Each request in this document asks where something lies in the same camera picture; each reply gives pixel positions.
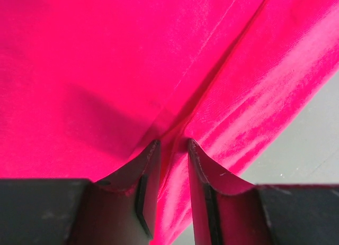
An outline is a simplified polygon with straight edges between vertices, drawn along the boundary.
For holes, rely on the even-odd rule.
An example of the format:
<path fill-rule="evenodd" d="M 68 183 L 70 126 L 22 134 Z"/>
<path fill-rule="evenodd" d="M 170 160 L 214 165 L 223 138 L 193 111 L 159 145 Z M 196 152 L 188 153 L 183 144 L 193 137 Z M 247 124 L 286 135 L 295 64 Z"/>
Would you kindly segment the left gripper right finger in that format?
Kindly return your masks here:
<path fill-rule="evenodd" d="M 188 141 L 196 244 L 338 244 L 337 184 L 251 184 Z"/>

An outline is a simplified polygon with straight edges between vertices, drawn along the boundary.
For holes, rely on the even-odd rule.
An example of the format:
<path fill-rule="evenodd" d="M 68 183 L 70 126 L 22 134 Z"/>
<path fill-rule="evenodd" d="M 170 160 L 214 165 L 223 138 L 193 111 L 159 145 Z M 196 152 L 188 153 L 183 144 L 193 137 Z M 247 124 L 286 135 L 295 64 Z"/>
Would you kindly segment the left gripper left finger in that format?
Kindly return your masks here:
<path fill-rule="evenodd" d="M 1 244 L 149 244 L 160 163 L 155 140 L 96 182 L 2 179 Z"/>

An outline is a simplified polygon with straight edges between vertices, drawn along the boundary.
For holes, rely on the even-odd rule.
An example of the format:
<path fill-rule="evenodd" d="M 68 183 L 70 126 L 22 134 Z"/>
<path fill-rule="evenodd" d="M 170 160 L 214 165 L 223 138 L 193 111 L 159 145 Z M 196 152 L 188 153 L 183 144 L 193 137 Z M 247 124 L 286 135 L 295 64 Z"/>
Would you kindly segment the red t shirt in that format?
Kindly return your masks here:
<path fill-rule="evenodd" d="M 170 244 L 187 139 L 240 174 L 337 69 L 338 0 L 1 0 L 1 177 L 98 180 L 160 139 Z"/>

